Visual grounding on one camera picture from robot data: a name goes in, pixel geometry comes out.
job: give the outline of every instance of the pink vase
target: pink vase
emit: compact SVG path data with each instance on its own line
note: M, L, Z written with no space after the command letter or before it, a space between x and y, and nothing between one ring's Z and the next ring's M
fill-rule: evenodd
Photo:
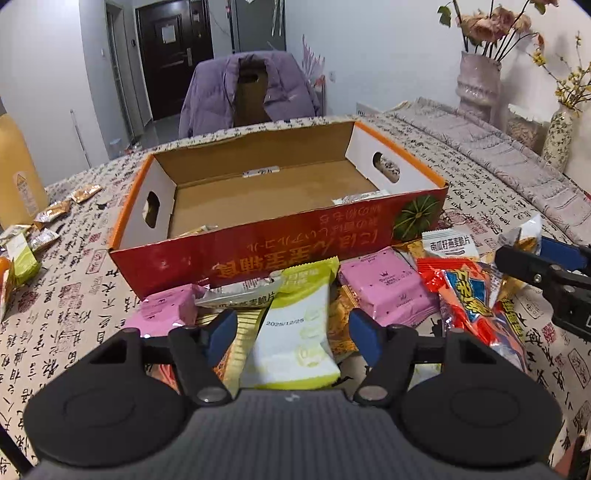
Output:
M494 118L500 92L501 62L463 51L456 89L460 109L490 122Z

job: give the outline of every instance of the floor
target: floor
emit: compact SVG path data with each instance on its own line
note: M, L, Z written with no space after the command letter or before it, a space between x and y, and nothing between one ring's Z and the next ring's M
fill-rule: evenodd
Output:
M178 140L178 122L180 118L181 116L178 114L150 122L139 139L142 149L154 148Z

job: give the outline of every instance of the white patterned vase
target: white patterned vase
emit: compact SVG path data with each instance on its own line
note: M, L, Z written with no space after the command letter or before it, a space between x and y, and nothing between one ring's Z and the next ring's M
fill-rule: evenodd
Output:
M573 141L576 120L576 112L564 105L560 105L552 115L542 150L544 165L551 165L560 172L564 171L569 162L570 144Z

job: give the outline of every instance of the warning label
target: warning label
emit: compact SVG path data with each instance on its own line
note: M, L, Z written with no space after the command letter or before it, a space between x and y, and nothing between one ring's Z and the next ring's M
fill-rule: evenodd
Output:
M18 171L14 174L14 183L17 186L18 193L21 196L21 200L27 209L27 213L29 215L35 215L39 208L37 207L37 202L35 201L35 197L33 196L33 192L31 191L29 184L27 182L27 176L23 171Z

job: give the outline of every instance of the door frame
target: door frame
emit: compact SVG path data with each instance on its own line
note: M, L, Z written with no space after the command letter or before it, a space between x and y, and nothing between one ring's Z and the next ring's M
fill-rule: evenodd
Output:
M142 41L141 41L141 28L140 28L140 21L139 21L139 10L141 8L144 7L150 7L152 5L165 5L165 4L170 4L173 2L177 2L178 0L155 0L154 2L151 2L149 4L145 4L145 5L141 5L140 7L134 7L134 16L135 16L135 38L136 41L138 43L138 48L139 48L139 64L141 66L142 69L142 80L144 82L144 89L145 89L145 93L146 93L146 98L148 99L148 107L150 109L150 117L151 120L150 122L154 121L154 113L152 112L152 102L150 100L150 94L148 93L148 83L146 82L146 72L145 72L145 66L144 66L144 46L142 45ZM209 0L201 0L203 2L203 16L205 17L205 24L207 27L207 30L209 31L209 38L212 42L212 51L213 51L213 37L212 37L212 25L211 25L211 19L209 17ZM187 0L187 2L189 2L189 7L191 6L191 0Z

